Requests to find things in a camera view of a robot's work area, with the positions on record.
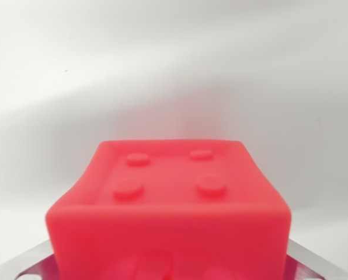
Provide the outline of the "black-tipped silver gripper right finger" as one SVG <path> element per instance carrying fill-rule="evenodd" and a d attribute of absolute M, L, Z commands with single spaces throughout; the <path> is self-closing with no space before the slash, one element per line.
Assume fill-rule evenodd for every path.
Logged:
<path fill-rule="evenodd" d="M 326 279 L 331 272 L 332 263 L 312 252 L 287 254 L 284 279 Z"/>

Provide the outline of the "black-tipped silver gripper left finger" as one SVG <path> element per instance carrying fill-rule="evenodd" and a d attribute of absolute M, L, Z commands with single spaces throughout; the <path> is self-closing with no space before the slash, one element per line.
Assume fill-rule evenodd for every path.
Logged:
<path fill-rule="evenodd" d="M 49 240 L 18 257 L 19 269 L 15 279 L 59 279 L 60 273 Z"/>

